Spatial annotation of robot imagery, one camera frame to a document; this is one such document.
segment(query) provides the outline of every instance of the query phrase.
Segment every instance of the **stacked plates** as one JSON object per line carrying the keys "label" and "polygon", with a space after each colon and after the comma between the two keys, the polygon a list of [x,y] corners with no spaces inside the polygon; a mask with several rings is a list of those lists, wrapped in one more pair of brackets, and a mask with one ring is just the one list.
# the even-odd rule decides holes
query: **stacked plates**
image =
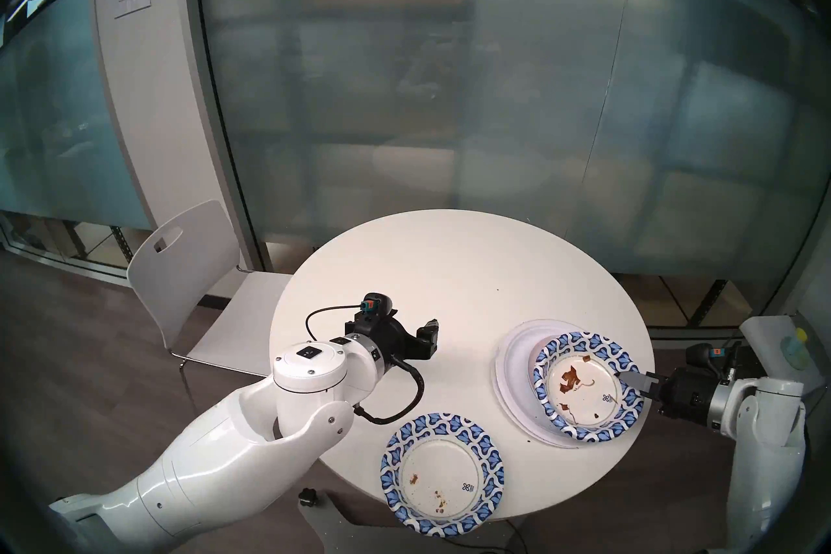
{"label": "stacked plates", "polygon": [[534,360],[545,345],[563,333],[583,329],[565,321],[526,321],[500,342],[494,361],[496,399],[508,417],[527,434],[545,444],[576,449],[579,442],[555,427],[534,392]]}
{"label": "stacked plates", "polygon": [[527,321],[497,348],[493,383],[505,413],[545,444],[607,442],[643,411],[640,392],[618,377],[638,371],[624,347],[556,320]]}

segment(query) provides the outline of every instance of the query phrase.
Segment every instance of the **frosted glass wall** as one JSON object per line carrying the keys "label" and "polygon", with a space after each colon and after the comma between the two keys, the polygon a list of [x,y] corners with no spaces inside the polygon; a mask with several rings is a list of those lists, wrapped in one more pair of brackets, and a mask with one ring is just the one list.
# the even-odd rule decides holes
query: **frosted glass wall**
{"label": "frosted glass wall", "polygon": [[90,0],[56,0],[0,48],[0,210],[150,227],[110,123]]}
{"label": "frosted glass wall", "polygon": [[464,207],[764,299],[825,192],[828,48],[786,0],[202,2],[262,241]]}

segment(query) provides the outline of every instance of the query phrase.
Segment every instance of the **table top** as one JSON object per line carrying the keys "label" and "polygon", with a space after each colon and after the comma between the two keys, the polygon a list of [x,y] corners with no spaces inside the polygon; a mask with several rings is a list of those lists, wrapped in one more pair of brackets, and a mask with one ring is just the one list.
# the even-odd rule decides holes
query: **table top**
{"label": "table top", "polygon": [[[300,266],[282,293],[271,328],[270,358],[307,340],[306,315],[357,304],[368,292],[392,298],[396,319],[414,334],[434,317],[438,350],[413,361],[425,380],[411,411],[451,412],[484,428],[505,467],[495,518],[521,516],[580,493],[603,477],[641,432],[641,419],[607,443],[560,449],[525,434],[500,407],[491,370],[500,339],[533,319],[568,321],[622,345],[641,372],[655,358],[638,309],[620,284],[567,241],[510,218],[466,210],[421,210],[369,221],[332,239]],[[318,338],[343,333],[353,311],[327,311],[309,325]],[[411,376],[391,369],[362,406],[376,417],[397,413],[416,393]],[[340,444],[321,456],[336,474],[384,501],[380,457],[407,418],[373,425],[356,418]]]}

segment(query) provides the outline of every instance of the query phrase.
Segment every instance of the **wooden floor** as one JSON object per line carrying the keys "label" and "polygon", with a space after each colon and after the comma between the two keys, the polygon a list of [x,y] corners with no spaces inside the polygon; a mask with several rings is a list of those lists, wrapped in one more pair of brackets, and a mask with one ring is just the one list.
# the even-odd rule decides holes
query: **wooden floor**
{"label": "wooden floor", "polygon": [[[183,343],[199,340],[217,315],[198,308]],[[683,351],[656,351],[659,372],[682,363]],[[186,370],[200,411],[254,381],[201,364]],[[37,502],[120,487],[191,419],[178,363],[131,290],[0,249],[3,447]],[[691,554],[723,546],[732,458],[727,438],[652,412],[612,472],[525,520],[528,551]],[[303,487],[328,491],[355,523],[396,525],[386,506],[318,462],[257,517],[198,536],[178,551],[322,552],[295,506]],[[522,551],[517,539],[509,546]]]}

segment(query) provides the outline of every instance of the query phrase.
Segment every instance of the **white plate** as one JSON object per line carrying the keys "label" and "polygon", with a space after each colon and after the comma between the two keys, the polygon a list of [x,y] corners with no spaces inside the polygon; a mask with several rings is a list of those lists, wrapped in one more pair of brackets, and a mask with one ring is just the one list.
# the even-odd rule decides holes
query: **white plate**
{"label": "white plate", "polygon": [[624,434],[643,411],[643,397],[616,375],[639,373],[628,352],[599,333],[574,332],[547,343],[534,359],[534,388],[551,424],[582,442]]}
{"label": "white plate", "polygon": [[398,520],[426,536],[476,529],[502,499],[504,467],[490,436],[453,413],[404,423],[386,445],[380,486]]}
{"label": "white plate", "polygon": [[552,338],[583,332],[565,321],[526,321],[508,332],[496,349],[494,392],[511,420],[532,438],[565,449],[576,449],[575,440],[551,424],[532,386],[534,358]]}

